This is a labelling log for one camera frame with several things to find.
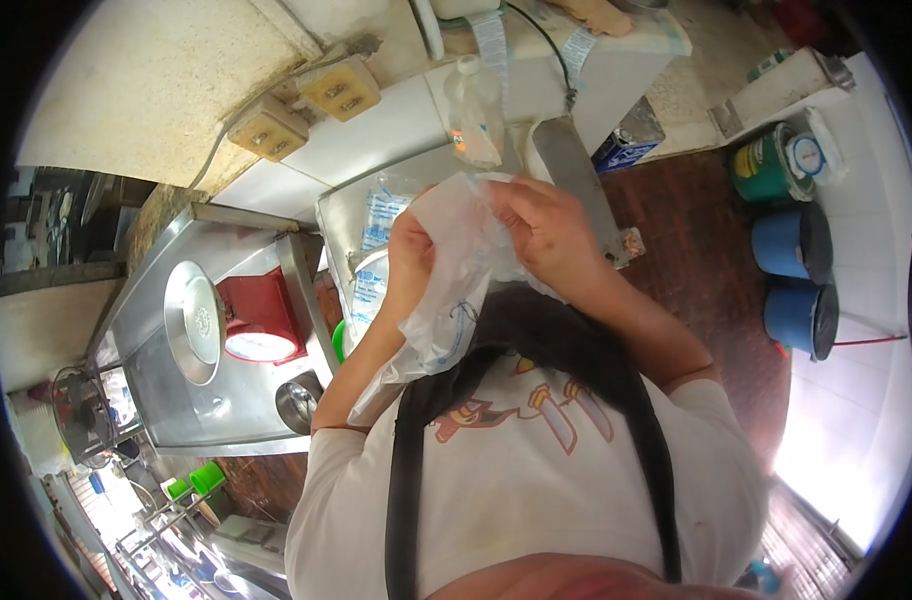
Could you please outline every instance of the graphic print on t-shirt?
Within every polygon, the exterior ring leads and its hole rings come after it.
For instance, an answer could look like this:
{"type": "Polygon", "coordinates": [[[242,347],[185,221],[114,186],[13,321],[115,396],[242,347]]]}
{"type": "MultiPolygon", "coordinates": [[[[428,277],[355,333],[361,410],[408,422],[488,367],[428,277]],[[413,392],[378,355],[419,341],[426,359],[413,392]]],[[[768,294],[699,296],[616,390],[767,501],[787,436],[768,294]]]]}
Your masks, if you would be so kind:
{"type": "MultiPolygon", "coordinates": [[[[520,357],[515,367],[510,371],[510,376],[528,373],[536,367],[533,361],[520,357]]],[[[520,403],[520,406],[507,410],[494,410],[492,401],[470,398],[455,409],[436,417],[431,426],[438,426],[435,435],[436,441],[440,444],[445,444],[460,429],[496,427],[510,417],[516,417],[523,421],[539,420],[549,427],[549,430],[559,442],[559,447],[569,456],[576,449],[579,435],[563,408],[570,402],[576,402],[576,405],[586,414],[606,443],[613,441],[613,424],[603,411],[599,400],[593,396],[589,388],[570,378],[562,387],[562,395],[563,399],[557,401],[553,397],[549,384],[540,383],[529,392],[528,397],[523,394],[513,394],[512,398],[507,398],[511,402],[517,401],[520,403]],[[526,400],[524,405],[522,405],[522,399],[524,398],[526,400]]]]}

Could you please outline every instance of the brick floor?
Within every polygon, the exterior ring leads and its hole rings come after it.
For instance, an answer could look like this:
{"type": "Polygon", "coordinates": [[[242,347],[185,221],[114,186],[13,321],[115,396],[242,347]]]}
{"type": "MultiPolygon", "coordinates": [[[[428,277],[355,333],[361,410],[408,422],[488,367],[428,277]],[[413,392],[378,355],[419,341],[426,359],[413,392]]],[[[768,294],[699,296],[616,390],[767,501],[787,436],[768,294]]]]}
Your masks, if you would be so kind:
{"type": "MultiPolygon", "coordinates": [[[[762,327],[767,278],[750,249],[757,210],[730,185],[723,150],[666,158],[600,177],[619,227],[637,227],[646,254],[622,271],[704,342],[733,411],[767,469],[786,426],[789,361],[762,327]]],[[[339,297],[327,273],[316,292],[330,330],[339,297]]],[[[227,458],[237,511],[285,519],[306,477],[306,454],[227,458]]]]}

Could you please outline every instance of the power cord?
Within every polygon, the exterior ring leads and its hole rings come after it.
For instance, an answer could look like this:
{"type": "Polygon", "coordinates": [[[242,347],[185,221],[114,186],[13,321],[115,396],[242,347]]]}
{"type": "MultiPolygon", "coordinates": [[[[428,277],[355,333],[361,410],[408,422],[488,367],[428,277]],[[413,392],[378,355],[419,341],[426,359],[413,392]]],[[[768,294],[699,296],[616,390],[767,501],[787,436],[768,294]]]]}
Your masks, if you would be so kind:
{"type": "Polygon", "coordinates": [[[513,9],[514,11],[516,11],[517,13],[522,15],[523,18],[525,18],[527,21],[529,21],[530,25],[532,25],[536,30],[538,30],[542,34],[542,36],[544,38],[546,38],[546,42],[549,42],[549,45],[552,46],[553,52],[556,53],[556,58],[559,59],[559,66],[562,67],[562,78],[565,80],[565,83],[566,83],[565,111],[566,111],[566,114],[572,113],[573,106],[575,106],[575,104],[576,104],[576,95],[579,92],[576,90],[576,88],[573,85],[570,84],[570,69],[567,67],[567,62],[565,60],[563,60],[563,54],[560,52],[560,49],[556,47],[556,43],[553,41],[553,38],[549,36],[549,33],[547,33],[546,30],[543,29],[543,27],[541,27],[540,24],[537,23],[533,17],[531,17],[529,14],[527,14],[525,10],[523,10],[519,6],[516,6],[515,4],[510,4],[509,2],[506,3],[506,6],[513,9]]]}
{"type": "Polygon", "coordinates": [[[225,125],[222,126],[222,129],[220,129],[219,135],[216,136],[216,141],[213,143],[213,147],[209,151],[209,156],[206,158],[206,162],[202,164],[202,168],[199,169],[199,173],[196,175],[196,178],[194,178],[193,182],[189,184],[189,189],[195,189],[196,186],[198,186],[203,178],[207,175],[207,172],[210,170],[210,165],[213,162],[213,158],[216,156],[216,151],[219,150],[219,146],[223,143],[223,138],[226,137],[226,134],[228,134],[230,130],[235,127],[237,123],[239,123],[239,120],[243,117],[244,114],[248,113],[252,107],[259,104],[259,101],[265,98],[266,94],[275,90],[282,84],[285,84],[294,77],[306,75],[306,73],[315,71],[316,69],[322,69],[325,66],[336,65],[340,61],[347,59],[349,56],[350,54],[341,54],[335,58],[330,58],[330,60],[311,64],[304,69],[296,69],[294,71],[290,71],[263,88],[263,91],[256,94],[252,100],[243,104],[241,108],[236,110],[232,116],[229,117],[229,119],[225,122],[225,125]]]}

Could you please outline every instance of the blue bucket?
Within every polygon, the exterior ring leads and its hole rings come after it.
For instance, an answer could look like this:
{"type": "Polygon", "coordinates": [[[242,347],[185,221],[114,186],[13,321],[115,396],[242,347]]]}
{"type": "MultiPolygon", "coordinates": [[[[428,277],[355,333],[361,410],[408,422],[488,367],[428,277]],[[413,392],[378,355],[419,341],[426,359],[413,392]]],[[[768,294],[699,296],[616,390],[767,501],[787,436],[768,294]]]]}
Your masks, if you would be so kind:
{"type": "Polygon", "coordinates": [[[766,296],[763,325],[769,337],[826,360],[836,339],[839,298],[832,285],[776,287],[766,296]]]}
{"type": "Polygon", "coordinates": [[[757,220],[752,226],[752,257],[766,273],[829,283],[833,239],[826,214],[812,202],[757,220]]]}

